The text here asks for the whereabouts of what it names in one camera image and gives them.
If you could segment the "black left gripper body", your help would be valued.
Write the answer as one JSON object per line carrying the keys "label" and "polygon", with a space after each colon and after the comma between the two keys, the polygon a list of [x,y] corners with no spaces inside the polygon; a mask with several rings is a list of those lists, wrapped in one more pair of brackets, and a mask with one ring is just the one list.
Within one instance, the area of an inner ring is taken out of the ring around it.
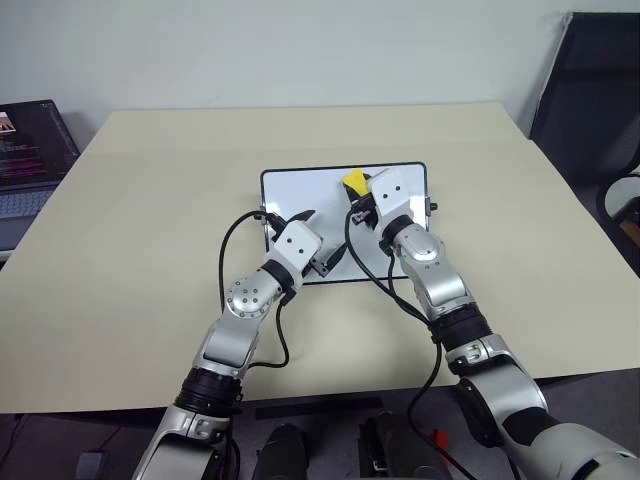
{"label": "black left gripper body", "polygon": [[276,213],[267,214],[267,225],[274,232],[267,249],[267,265],[275,273],[283,271],[290,277],[305,277],[314,270],[321,277],[326,270],[326,261],[320,257],[323,238],[307,222],[288,224]]}

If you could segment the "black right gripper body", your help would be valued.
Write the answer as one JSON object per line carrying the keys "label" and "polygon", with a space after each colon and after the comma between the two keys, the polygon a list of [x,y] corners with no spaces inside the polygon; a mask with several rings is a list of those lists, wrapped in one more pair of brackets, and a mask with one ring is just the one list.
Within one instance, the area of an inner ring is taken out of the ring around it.
{"label": "black right gripper body", "polygon": [[350,220],[354,225],[365,224],[374,230],[379,222],[376,203],[371,193],[351,201]]}

